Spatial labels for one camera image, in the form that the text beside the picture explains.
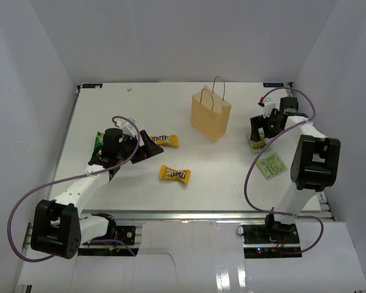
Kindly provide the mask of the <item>green yellow snack packet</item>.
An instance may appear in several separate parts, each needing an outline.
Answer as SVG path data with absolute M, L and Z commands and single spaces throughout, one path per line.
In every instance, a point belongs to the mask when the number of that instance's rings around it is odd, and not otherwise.
M 268 143 L 268 139 L 261 139 L 258 142 L 248 141 L 249 148 L 253 154 L 260 153 Z

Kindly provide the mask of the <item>yellow M&M's bag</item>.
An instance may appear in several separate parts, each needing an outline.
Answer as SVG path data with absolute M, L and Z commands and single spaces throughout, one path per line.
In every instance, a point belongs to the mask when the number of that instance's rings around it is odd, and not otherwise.
M 162 135 L 162 136 L 150 136 L 150 139 L 160 147 L 174 147 L 177 148 L 179 146 L 178 136 L 176 134 L 173 135 Z
M 188 184 L 191 176 L 190 170 L 175 170 L 163 165 L 160 169 L 160 180 L 178 181 L 180 183 Z

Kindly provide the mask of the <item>light green packet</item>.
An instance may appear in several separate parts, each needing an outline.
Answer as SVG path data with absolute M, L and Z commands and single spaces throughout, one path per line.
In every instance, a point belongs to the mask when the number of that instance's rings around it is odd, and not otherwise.
M 283 160 L 276 153 L 273 153 L 269 157 L 259 159 L 256 165 L 266 179 L 272 179 L 288 170 Z

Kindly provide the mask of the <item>green Fox's candy bag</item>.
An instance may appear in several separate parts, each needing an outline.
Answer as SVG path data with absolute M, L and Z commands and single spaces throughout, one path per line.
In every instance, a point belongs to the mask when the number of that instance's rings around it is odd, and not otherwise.
M 101 147 L 102 147 L 102 144 L 103 144 L 103 137 L 104 137 L 103 132 L 97 132 L 96 137 L 95 137 L 95 144 L 94 144 L 94 150 L 93 150 L 92 156 L 96 156 L 96 155 L 101 154 Z

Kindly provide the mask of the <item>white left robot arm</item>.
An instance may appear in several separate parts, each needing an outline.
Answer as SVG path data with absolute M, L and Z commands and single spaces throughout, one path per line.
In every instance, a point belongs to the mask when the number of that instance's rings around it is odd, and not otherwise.
M 92 153 L 85 176 L 75 180 L 53 200 L 38 203 L 31 248 L 71 259 L 86 242 L 113 242 L 117 228 L 112 216 L 98 213 L 81 218 L 82 211 L 99 189 L 112 180 L 122 163 L 136 164 L 161 153 L 163 148 L 156 145 L 144 130 L 133 135 L 118 128 L 106 129 L 100 146 Z

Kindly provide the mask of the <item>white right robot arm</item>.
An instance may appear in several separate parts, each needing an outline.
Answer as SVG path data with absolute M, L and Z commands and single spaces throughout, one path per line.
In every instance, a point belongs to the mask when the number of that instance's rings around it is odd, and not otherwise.
M 308 201 L 331 187 L 337 177 L 340 140 L 326 137 L 317 131 L 308 116 L 298 110 L 298 99 L 286 96 L 279 108 L 268 98 L 261 98 L 263 114 L 250 119 L 253 142 L 260 141 L 260 130 L 265 139 L 272 139 L 286 129 L 296 142 L 290 166 L 291 183 L 277 206 L 265 218 L 264 238 L 272 243 L 283 241 L 296 230 L 296 217 Z

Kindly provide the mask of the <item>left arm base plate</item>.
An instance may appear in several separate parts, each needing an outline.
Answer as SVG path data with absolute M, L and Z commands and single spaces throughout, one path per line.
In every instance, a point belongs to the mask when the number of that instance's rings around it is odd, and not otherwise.
M 116 226 L 112 228 L 106 235 L 96 237 L 92 240 L 84 242 L 84 245 L 96 244 L 114 244 L 112 240 L 122 241 L 126 245 L 134 245 L 136 236 L 135 226 Z

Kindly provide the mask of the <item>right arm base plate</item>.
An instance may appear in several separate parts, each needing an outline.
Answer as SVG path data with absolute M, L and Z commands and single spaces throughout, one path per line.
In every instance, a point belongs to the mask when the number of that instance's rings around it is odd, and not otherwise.
M 291 232 L 268 231 L 265 225 L 242 225 L 241 232 L 244 244 L 270 244 L 274 246 L 281 244 L 297 246 L 300 244 L 295 225 L 292 225 Z

